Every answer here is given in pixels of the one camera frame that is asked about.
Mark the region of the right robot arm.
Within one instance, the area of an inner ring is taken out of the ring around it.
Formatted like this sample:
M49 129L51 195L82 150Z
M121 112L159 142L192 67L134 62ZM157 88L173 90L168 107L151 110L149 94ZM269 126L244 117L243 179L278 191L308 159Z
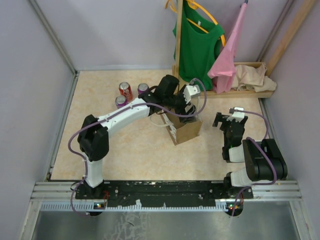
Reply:
M233 110L231 115L216 113L212 126L221 123L223 132L222 158L227 163L244 163L240 170L227 173L224 177L223 192L229 198L235 198L241 187L253 185L271 185L277 180L285 180L288 167L273 138L255 141L251 137L243 138L248 117L244 110Z

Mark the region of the red cola can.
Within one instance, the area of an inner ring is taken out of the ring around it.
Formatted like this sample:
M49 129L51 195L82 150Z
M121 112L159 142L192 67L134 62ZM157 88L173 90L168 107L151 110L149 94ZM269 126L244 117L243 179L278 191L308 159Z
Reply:
M118 89L120 94L124 96L129 103L133 100L132 89L128 82L121 82Z

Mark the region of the purple soda can front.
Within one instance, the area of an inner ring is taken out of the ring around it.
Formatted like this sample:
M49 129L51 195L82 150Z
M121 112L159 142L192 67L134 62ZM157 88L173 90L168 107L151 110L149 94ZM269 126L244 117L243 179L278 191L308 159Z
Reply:
M119 95L115 98L115 105L118 109L126 106L128 104L128 100L124 95Z

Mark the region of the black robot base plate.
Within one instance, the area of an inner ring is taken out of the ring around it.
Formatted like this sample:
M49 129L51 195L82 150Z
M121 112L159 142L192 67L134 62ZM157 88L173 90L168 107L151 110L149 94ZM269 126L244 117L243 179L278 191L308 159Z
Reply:
M108 207L130 207L140 201L143 207L214 207L216 200L234 199L241 187L228 182L191 181L103 181L92 188L86 182L76 192L77 200L101 200Z

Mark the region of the purple soda can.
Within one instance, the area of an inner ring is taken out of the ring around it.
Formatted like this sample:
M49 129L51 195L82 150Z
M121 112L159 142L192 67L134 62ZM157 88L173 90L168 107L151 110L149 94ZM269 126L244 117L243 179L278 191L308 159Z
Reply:
M140 94L142 94L142 93L147 92L149 89L150 89L150 88L149 88L148 84L146 84L146 83L140 83L140 84L138 85L138 87L137 87L137 92L138 92L138 94L140 95Z
M124 95L119 95L115 98L115 105L118 109L126 106L128 104L128 100Z

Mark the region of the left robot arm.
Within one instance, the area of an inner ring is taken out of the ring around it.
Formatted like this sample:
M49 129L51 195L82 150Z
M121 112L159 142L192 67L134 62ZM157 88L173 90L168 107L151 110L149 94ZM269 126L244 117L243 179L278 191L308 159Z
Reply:
M192 82L176 92L178 85L179 80L167 74L158 85L142 92L129 104L112 113L100 117L91 114L84 119L77 142L86 161L84 180L88 195L95 199L103 195L103 158L108 154L109 140L116 132L160 111L173 113L180 119L189 120L195 116L196 107L191 100L201 93L199 86Z

